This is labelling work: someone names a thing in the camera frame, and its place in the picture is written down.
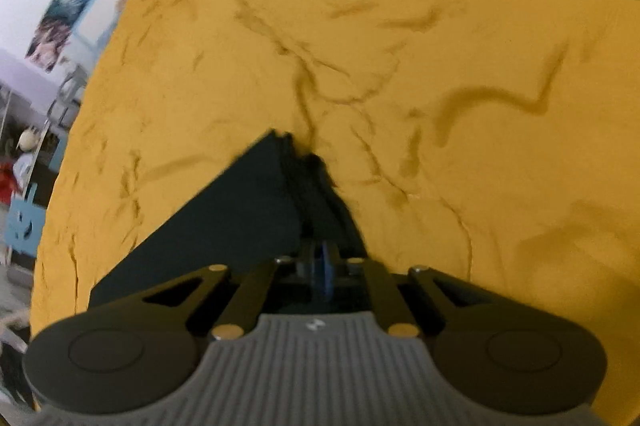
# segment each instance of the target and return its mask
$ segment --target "yellow cloth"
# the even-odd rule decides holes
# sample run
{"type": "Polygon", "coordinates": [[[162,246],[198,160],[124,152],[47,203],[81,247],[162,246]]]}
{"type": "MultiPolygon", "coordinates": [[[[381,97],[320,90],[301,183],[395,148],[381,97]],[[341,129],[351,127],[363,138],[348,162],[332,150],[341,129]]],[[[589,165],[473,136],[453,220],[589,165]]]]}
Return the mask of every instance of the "yellow cloth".
{"type": "Polygon", "coordinates": [[[84,310],[273,127],[324,158],[390,268],[430,265],[593,330],[609,356],[594,408],[629,422],[639,28],[635,0],[130,0],[47,212],[34,331],[84,310]]]}

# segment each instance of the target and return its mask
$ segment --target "beige round object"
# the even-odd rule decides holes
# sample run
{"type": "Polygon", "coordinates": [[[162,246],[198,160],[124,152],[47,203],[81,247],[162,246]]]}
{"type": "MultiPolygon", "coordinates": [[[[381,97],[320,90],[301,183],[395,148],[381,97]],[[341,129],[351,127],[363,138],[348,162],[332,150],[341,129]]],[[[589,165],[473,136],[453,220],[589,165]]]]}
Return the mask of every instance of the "beige round object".
{"type": "Polygon", "coordinates": [[[396,323],[391,325],[386,333],[395,338],[417,338],[420,335],[420,329],[411,323],[396,323]]]}
{"type": "Polygon", "coordinates": [[[33,151],[38,146],[40,136],[34,130],[25,130],[18,139],[18,148],[22,151],[33,151]]]}
{"type": "Polygon", "coordinates": [[[220,341],[236,340],[244,336],[244,330],[238,325],[219,325],[211,330],[213,337],[220,341]]]}

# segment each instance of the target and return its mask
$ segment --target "yellow bed sheet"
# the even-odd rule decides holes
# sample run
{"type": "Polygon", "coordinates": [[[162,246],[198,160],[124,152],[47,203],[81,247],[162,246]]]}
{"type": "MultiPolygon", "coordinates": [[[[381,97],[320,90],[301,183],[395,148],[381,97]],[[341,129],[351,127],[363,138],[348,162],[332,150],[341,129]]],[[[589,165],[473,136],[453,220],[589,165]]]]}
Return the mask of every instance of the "yellow bed sheet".
{"type": "Polygon", "coordinates": [[[85,310],[273,127],[324,158],[390,268],[430,265],[593,330],[609,356],[595,410],[626,424],[639,29],[635,0],[130,0],[47,212],[33,329],[85,310]]]}

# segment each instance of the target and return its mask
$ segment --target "black folded cloth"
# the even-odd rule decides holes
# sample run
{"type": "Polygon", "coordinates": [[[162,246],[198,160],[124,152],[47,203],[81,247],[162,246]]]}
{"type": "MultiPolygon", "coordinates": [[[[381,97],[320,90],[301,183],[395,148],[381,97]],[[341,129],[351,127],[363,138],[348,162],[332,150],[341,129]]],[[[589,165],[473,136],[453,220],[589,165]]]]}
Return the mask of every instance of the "black folded cloth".
{"type": "Polygon", "coordinates": [[[238,275],[305,239],[365,257],[360,233],[324,162],[297,156],[291,135],[271,131],[98,282],[89,307],[149,289],[207,265],[238,275]]]}

